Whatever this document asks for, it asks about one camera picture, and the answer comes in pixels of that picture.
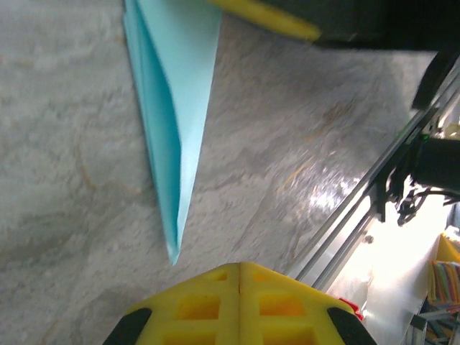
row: yellow foam block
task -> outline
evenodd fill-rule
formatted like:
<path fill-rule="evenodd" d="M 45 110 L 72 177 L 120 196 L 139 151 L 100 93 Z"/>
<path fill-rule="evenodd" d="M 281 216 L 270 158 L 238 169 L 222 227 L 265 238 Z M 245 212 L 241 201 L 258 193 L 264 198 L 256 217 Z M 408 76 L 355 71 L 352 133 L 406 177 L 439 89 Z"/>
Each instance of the yellow foam block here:
<path fill-rule="evenodd" d="M 208 0 L 208 2 L 282 35 L 308 41 L 315 41 L 321 36 L 321 31 L 316 25 L 260 0 Z"/>
<path fill-rule="evenodd" d="M 176 285 L 127 315 L 152 311 L 136 345 L 344 345 L 328 316 L 332 307 L 354 313 L 295 280 L 241 263 Z"/>
<path fill-rule="evenodd" d="M 460 262 L 460 252 L 454 241 L 449 239 L 445 234 L 439 238 L 437 261 Z"/>

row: gray marble countertop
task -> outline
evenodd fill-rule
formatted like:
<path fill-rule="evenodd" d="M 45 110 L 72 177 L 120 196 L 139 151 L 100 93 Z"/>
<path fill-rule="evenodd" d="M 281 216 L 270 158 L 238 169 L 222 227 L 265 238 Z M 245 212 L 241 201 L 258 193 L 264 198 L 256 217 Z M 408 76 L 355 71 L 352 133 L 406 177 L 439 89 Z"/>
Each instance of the gray marble countertop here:
<path fill-rule="evenodd" d="M 283 271 L 408 122 L 429 57 L 224 19 L 183 253 L 168 264 L 121 0 L 0 0 L 0 344 L 101 344 L 227 262 Z"/>

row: square cutout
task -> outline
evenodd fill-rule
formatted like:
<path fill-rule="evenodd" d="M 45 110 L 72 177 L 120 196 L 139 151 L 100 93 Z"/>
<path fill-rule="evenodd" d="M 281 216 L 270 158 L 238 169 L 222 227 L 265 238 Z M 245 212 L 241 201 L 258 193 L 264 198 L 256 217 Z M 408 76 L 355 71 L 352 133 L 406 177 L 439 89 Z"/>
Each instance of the square cutout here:
<path fill-rule="evenodd" d="M 263 331 L 264 345 L 317 345 L 313 328 L 308 326 L 275 326 Z"/>
<path fill-rule="evenodd" d="M 216 345 L 216 335 L 212 333 L 170 334 L 164 340 L 164 345 Z"/>
<path fill-rule="evenodd" d="M 189 295 L 178 305 L 178 320 L 217 320 L 221 299 L 217 295 Z"/>
<path fill-rule="evenodd" d="M 261 316 L 304 316 L 302 301 L 288 293 L 265 293 L 259 300 Z"/>

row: folded paper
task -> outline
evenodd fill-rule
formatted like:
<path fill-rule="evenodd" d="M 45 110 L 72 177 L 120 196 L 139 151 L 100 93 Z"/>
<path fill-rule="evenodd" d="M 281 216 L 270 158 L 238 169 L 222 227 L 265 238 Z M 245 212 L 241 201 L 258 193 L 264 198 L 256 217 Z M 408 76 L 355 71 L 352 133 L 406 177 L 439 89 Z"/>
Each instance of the folded paper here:
<path fill-rule="evenodd" d="M 167 252 L 180 254 L 221 12 L 204 0 L 126 0 L 124 26 Z"/>

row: red object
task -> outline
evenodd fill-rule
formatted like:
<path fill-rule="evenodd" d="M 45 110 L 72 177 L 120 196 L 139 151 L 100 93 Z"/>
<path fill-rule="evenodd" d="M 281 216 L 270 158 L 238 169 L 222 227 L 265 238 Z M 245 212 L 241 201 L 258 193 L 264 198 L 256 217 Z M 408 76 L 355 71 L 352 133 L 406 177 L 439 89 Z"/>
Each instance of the red object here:
<path fill-rule="evenodd" d="M 341 300 L 342 302 L 345 302 L 346 304 L 348 304 L 351 309 L 353 309 L 354 311 L 354 315 L 357 316 L 357 318 L 360 320 L 360 321 L 363 321 L 364 320 L 364 316 L 361 314 L 361 311 L 359 309 L 359 306 L 357 306 L 356 304 L 350 302 L 349 300 L 346 300 L 345 298 L 339 298 L 339 300 Z"/>

